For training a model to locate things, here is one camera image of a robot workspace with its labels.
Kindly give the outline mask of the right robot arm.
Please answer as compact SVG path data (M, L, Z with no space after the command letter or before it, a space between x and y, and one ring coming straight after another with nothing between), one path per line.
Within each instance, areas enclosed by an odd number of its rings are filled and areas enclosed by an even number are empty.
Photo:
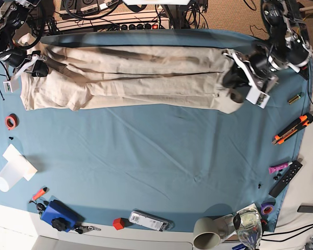
M35 7L39 7L42 13L38 36L29 45L18 45L14 42L13 37L16 31L27 23L28 17ZM46 11L41 1L11 1L3 3L0 7L0 61L14 69L21 70L23 66L35 59L35 62L31 66L27 66L23 71L31 74L33 77L46 77L49 73L49 68L45 63L46 57L42 56L40 51L28 54L28 50L40 42L45 24Z

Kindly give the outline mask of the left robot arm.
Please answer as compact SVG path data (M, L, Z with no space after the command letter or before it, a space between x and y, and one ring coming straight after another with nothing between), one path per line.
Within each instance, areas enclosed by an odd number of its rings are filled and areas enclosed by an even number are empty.
M313 50L296 1L261 1L261 16L268 39L254 40L254 51L249 55L224 50L223 55L234 64L222 84L229 89L249 86L246 100L264 108L269 91L279 79L275 73L288 68L301 72L308 66Z

